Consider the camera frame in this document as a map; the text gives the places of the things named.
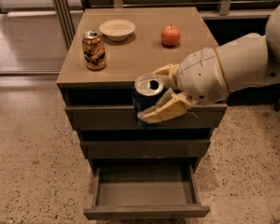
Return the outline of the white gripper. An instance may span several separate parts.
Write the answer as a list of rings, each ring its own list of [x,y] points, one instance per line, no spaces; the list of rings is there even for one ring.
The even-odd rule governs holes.
[[[153,72],[169,89],[156,104],[138,113],[148,123],[180,117],[194,105],[210,105],[223,101],[228,89],[214,49],[191,53],[181,64],[167,64]]]

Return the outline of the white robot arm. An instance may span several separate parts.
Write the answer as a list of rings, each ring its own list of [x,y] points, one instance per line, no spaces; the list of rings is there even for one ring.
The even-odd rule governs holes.
[[[280,83],[280,5],[264,35],[251,33],[215,49],[201,49],[149,76],[166,89],[156,104],[137,114],[149,124],[179,117],[193,105],[223,101],[234,91]]]

